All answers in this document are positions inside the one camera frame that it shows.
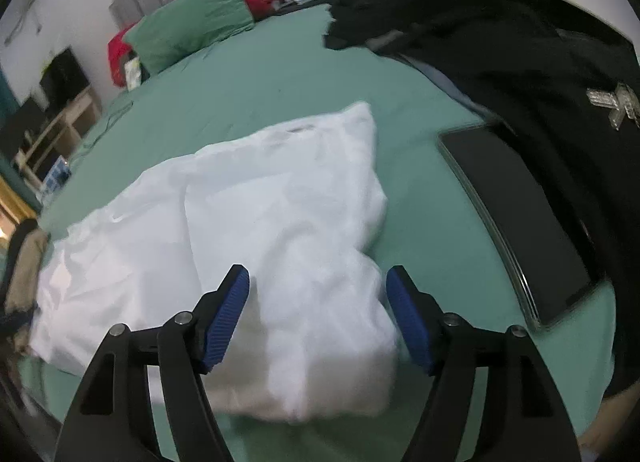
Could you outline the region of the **black garment left side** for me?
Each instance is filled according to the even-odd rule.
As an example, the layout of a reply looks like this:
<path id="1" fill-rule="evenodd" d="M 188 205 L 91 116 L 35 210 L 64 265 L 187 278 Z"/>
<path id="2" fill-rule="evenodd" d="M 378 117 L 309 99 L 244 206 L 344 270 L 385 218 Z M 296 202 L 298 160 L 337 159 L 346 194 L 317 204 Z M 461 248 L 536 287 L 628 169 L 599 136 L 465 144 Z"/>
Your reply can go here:
<path id="1" fill-rule="evenodd" d="M 1 280 L 1 341 L 14 352 L 27 348 L 37 307 L 39 271 L 48 242 L 49 234 L 33 218 L 23 220 L 9 240 Z"/>

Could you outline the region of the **white garment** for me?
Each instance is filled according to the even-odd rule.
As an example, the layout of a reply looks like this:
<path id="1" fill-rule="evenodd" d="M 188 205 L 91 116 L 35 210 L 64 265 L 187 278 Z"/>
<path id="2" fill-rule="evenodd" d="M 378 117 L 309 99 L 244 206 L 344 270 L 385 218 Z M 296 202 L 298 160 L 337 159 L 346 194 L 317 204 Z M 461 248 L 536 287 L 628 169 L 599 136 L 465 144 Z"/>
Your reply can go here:
<path id="1" fill-rule="evenodd" d="M 81 374 L 113 324 L 161 325 L 241 265 L 250 296 L 204 380 L 212 408 L 286 422 L 381 413 L 397 333 L 367 255 L 386 206 L 375 141 L 359 102 L 145 170 L 55 243 L 30 348 Z"/>

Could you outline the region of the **green bed sheet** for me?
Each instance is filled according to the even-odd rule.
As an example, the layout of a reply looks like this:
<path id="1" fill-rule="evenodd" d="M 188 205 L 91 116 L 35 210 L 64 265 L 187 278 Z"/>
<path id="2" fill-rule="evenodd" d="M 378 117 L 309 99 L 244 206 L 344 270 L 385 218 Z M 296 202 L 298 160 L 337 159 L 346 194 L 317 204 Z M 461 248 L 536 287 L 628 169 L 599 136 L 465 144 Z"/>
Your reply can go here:
<path id="1" fill-rule="evenodd" d="M 202 50 L 107 108 L 65 187 L 43 211 L 53 240 L 104 206 L 146 168 L 206 144 L 367 101 L 378 126 L 376 170 L 388 197 L 371 249 L 383 269 L 404 265 L 416 285 L 472 324 L 525 324 L 494 243 L 440 153 L 438 134 L 480 120 L 413 68 L 366 49 L 323 47 L 325 6 L 270 18 Z M 536 342 L 578 434 L 596 415 L 612 372 L 614 294 L 608 284 Z M 239 461 L 399 461 L 431 380 L 402 359 L 390 408 L 378 418 L 288 425 L 217 416 Z"/>

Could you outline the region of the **white blue power strip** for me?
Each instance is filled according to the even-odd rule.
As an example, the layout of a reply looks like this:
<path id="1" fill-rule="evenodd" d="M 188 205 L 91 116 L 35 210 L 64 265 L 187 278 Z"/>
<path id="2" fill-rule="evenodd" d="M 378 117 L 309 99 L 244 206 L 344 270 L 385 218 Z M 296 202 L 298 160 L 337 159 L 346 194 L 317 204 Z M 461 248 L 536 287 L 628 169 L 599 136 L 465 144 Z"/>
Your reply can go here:
<path id="1" fill-rule="evenodd" d="M 63 156 L 58 156 L 50 170 L 44 177 L 40 191 L 42 193 L 53 193 L 58 191 L 70 179 L 70 166 Z"/>

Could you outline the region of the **tissue pack in black frame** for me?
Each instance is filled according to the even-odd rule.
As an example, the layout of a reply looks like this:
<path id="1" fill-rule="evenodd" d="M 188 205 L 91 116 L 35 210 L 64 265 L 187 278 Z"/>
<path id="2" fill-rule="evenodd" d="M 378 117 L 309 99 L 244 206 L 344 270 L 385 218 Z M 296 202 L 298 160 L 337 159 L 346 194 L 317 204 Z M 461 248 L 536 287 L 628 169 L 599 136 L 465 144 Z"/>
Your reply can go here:
<path id="1" fill-rule="evenodd" d="M 128 91 L 139 88 L 149 78 L 149 73 L 138 56 L 130 58 L 124 64 L 124 72 Z"/>

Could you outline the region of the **black tablet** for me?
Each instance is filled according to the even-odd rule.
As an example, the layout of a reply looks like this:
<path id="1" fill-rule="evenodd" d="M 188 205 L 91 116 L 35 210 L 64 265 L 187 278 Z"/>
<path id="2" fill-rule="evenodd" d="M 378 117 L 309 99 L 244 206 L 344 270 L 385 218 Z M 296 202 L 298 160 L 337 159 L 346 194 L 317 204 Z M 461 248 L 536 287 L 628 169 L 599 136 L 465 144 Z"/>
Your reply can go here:
<path id="1" fill-rule="evenodd" d="M 507 125 L 445 131 L 439 145 L 498 249 L 528 324 L 554 326 L 605 278 L 584 225 L 566 200 L 547 193 L 547 173 Z"/>

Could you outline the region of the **black computer tower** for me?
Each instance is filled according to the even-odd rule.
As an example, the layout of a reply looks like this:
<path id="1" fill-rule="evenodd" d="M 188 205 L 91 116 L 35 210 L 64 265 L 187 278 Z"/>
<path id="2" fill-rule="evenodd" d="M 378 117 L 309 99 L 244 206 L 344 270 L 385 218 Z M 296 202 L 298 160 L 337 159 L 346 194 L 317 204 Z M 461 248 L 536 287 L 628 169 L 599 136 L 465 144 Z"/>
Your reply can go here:
<path id="1" fill-rule="evenodd" d="M 50 110 L 62 110 L 90 82 L 70 47 L 55 55 L 39 81 Z"/>

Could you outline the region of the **black clothes pile right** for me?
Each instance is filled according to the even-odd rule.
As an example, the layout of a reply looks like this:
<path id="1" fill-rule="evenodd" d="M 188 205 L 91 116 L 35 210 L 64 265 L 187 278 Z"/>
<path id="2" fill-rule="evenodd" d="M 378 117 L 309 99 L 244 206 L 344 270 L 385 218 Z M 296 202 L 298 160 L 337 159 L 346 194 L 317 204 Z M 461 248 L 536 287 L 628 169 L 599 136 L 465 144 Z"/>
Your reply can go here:
<path id="1" fill-rule="evenodd" d="M 639 377 L 639 123 L 590 93 L 639 88 L 634 46 L 565 0 L 335 0 L 326 47 L 370 44 L 431 65 L 506 122 L 542 183 L 582 223 L 615 293 L 617 395 Z"/>

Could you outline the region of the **black computer monitor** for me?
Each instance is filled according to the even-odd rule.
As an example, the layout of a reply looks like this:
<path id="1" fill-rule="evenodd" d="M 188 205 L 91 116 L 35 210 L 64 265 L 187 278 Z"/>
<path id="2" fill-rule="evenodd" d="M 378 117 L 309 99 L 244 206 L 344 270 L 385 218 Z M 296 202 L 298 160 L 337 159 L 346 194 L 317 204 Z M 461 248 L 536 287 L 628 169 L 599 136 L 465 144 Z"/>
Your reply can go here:
<path id="1" fill-rule="evenodd" d="M 47 122 L 46 112 L 38 102 L 30 96 L 20 108 L 9 117 L 6 125 L 1 128 L 1 154 L 12 162 L 25 138 L 26 131 L 39 133 L 42 125 Z"/>

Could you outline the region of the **tan khaki garment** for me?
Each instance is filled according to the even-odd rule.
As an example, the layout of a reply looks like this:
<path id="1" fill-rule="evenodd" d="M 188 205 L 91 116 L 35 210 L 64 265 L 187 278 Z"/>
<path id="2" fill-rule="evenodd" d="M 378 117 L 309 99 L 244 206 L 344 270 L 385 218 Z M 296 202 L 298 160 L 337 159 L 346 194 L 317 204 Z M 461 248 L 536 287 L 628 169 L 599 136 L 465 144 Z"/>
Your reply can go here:
<path id="1" fill-rule="evenodd" d="M 44 252 L 49 243 L 49 234 L 37 228 L 26 235 L 16 257 L 4 301 L 7 313 L 28 312 L 34 309 L 39 271 Z"/>

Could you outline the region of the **green pillow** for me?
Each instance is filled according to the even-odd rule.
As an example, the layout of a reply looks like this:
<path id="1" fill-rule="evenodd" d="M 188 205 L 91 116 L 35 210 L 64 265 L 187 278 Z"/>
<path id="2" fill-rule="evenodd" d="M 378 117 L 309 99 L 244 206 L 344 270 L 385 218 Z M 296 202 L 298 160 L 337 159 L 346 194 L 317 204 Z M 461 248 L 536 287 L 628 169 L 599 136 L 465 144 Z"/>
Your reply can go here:
<path id="1" fill-rule="evenodd" d="M 254 26 L 245 0 L 172 0 L 124 35 L 151 75 Z"/>

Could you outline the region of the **beige computer desk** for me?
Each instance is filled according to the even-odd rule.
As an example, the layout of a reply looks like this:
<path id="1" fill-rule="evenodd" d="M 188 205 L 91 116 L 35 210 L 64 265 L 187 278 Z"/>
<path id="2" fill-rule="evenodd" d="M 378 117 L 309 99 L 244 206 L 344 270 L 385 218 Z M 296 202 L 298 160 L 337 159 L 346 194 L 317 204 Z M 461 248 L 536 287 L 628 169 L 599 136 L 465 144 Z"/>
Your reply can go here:
<path id="1" fill-rule="evenodd" d="M 78 93 L 43 126 L 35 138 L 26 136 L 25 151 L 19 149 L 13 159 L 26 185 L 38 192 L 43 184 L 38 174 L 50 162 L 53 153 L 69 159 L 81 140 L 101 118 L 101 101 L 91 86 Z"/>

